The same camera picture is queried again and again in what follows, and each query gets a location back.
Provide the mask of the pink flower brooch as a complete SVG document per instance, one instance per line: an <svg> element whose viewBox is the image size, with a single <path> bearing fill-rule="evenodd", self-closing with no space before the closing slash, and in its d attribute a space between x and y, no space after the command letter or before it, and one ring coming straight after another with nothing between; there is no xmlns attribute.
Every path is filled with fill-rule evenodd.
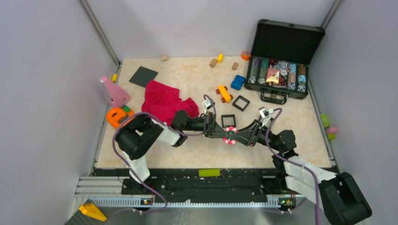
<svg viewBox="0 0 398 225"><path fill-rule="evenodd" d="M234 134L237 133L237 128L233 127L233 126L229 126L229 127L225 126L223 129L227 134L227 136L222 139L223 142L225 142L228 145L235 144L237 141L233 138L233 136L234 136Z"/></svg>

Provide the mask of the magenta garment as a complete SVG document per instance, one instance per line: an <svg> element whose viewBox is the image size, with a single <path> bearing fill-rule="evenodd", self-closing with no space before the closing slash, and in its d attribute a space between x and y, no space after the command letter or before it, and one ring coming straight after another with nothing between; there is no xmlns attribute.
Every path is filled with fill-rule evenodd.
<svg viewBox="0 0 398 225"><path fill-rule="evenodd" d="M145 88L145 100L141 111L148 112L169 126L175 113L184 110L189 117L199 116L199 108L192 98L182 100L180 90L151 80Z"/></svg>

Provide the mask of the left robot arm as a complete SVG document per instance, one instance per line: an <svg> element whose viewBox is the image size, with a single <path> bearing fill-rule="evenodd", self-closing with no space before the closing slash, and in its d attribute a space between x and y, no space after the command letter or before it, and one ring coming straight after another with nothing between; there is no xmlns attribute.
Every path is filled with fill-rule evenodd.
<svg viewBox="0 0 398 225"><path fill-rule="evenodd" d="M227 138L227 132L215 121L215 114L191 118L184 110L177 111L171 126L157 121L153 115L140 112L116 133L114 143L124 154L124 161L134 179L132 186L140 194L149 191L151 182L145 155L158 141L172 147L181 146L189 136Z"/></svg>

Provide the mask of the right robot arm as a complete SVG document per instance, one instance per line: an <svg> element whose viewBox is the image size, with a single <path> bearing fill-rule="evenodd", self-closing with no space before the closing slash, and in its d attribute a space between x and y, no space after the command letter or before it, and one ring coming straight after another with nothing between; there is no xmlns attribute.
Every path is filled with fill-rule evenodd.
<svg viewBox="0 0 398 225"><path fill-rule="evenodd" d="M283 130L275 135L268 127L253 122L241 130L230 127L227 133L235 142L267 146L279 172L276 189L305 196L324 212L330 224L355 225L372 216L372 209L353 176L327 171L305 161L294 151L297 145L293 131Z"/></svg>

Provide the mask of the green flat brick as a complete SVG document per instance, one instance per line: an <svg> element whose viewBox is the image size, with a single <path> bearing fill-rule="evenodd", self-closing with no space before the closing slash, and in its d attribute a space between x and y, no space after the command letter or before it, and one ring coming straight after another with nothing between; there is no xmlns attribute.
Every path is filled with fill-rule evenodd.
<svg viewBox="0 0 398 225"><path fill-rule="evenodd" d="M219 177L221 175L220 169L200 169L198 170L199 177Z"/></svg>

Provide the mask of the blue toy car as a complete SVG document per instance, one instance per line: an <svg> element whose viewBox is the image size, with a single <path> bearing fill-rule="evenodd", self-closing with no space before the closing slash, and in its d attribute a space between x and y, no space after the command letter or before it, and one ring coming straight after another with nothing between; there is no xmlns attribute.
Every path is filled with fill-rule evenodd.
<svg viewBox="0 0 398 225"><path fill-rule="evenodd" d="M234 90L241 90L244 83L245 83L245 77L241 75L236 75L230 86Z"/></svg>

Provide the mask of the playing card box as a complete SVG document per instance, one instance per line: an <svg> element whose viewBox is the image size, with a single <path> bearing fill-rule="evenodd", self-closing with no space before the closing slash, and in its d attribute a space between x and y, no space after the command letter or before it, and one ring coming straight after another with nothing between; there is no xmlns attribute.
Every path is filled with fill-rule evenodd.
<svg viewBox="0 0 398 225"><path fill-rule="evenodd" d="M268 68L266 75L266 83L279 84L280 70Z"/></svg>

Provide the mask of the orange object behind case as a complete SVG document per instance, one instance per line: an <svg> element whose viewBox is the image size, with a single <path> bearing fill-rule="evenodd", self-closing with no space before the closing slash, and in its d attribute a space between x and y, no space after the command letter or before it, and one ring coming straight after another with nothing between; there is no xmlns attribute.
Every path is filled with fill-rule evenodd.
<svg viewBox="0 0 398 225"><path fill-rule="evenodd" d="M242 60L249 61L251 59L251 54L249 52L242 52L241 58Z"/></svg>

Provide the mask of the green pink toy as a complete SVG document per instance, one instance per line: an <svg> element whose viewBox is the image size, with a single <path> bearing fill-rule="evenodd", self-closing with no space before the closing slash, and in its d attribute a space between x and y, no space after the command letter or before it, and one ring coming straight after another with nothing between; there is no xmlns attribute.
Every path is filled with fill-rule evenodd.
<svg viewBox="0 0 398 225"><path fill-rule="evenodd" d="M329 123L329 120L327 118L327 115L325 113L320 114L320 118L322 121L322 125L325 129L325 133L327 136L327 139L329 141L334 140L336 138L336 134L338 133L338 128L337 127L332 127Z"/></svg>

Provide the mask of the dark grey building baseplate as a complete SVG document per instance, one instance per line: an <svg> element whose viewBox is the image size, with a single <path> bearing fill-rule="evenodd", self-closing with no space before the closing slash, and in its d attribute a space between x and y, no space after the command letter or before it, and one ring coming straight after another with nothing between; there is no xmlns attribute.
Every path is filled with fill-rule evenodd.
<svg viewBox="0 0 398 225"><path fill-rule="evenodd" d="M157 75L157 71L140 66L134 75L129 79L129 82L145 88L151 80L155 79Z"/></svg>

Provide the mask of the orange plastic toy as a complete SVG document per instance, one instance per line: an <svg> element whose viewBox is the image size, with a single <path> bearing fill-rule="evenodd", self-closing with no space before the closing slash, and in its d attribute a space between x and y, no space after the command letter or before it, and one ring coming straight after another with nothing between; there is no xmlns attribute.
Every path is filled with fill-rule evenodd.
<svg viewBox="0 0 398 225"><path fill-rule="evenodd" d="M128 117L132 116L134 111L128 106L112 108L106 114L107 122L115 129L117 129Z"/></svg>

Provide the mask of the pink plastic piece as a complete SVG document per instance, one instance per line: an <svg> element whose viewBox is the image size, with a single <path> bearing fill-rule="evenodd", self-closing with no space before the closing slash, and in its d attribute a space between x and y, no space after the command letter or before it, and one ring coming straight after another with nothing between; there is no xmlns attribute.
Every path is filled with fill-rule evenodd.
<svg viewBox="0 0 398 225"><path fill-rule="evenodd" d="M107 77L102 76L99 81L102 92L112 108L120 108L130 102L131 96Z"/></svg>

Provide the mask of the small yellow block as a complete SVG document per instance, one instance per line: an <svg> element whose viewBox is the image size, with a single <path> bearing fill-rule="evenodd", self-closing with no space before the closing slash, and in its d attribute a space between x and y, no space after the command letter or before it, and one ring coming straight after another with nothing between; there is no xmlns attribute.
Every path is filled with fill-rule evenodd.
<svg viewBox="0 0 398 225"><path fill-rule="evenodd" d="M117 81L117 77L118 77L118 74L113 74L113 76L112 76L112 82L116 82Z"/></svg>

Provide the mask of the yellow wedge brick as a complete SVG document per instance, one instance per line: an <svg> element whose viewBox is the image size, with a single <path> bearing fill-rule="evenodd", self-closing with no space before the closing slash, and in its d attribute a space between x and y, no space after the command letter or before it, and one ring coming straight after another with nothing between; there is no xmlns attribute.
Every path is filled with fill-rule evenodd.
<svg viewBox="0 0 398 225"><path fill-rule="evenodd" d="M82 214L94 218L96 220L105 222L107 217L100 211L100 209L94 203L86 203L79 207Z"/></svg>

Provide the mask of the black square frame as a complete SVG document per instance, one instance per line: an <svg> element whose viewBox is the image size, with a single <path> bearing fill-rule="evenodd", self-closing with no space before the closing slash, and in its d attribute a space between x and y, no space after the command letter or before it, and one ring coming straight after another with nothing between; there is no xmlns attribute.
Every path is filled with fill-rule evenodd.
<svg viewBox="0 0 398 225"><path fill-rule="evenodd" d="M232 105L237 108L238 110L244 112L245 109L249 106L250 100L247 98L239 95L236 100L232 103Z"/></svg>
<svg viewBox="0 0 398 225"><path fill-rule="evenodd" d="M221 116L222 127L236 127L236 117L234 114L225 114Z"/></svg>

